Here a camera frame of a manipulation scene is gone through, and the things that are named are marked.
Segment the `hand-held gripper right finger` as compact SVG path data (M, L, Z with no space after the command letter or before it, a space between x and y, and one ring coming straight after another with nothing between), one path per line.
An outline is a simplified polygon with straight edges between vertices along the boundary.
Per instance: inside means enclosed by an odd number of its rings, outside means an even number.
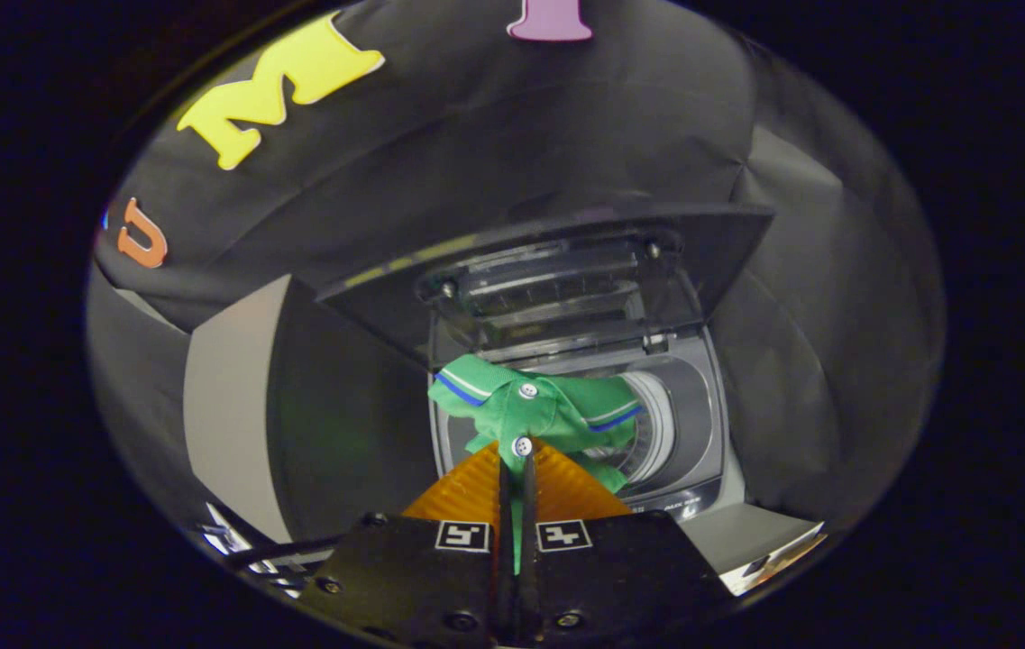
M672 515L630 512L544 441L525 438L521 452L525 644L676 644L735 611Z

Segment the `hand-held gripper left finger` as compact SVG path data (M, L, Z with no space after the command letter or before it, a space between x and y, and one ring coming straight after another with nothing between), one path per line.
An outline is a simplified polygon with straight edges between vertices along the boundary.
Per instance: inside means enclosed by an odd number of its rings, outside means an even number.
M489 443L399 514L365 513L299 604L400 645L496 645L512 636L508 467Z

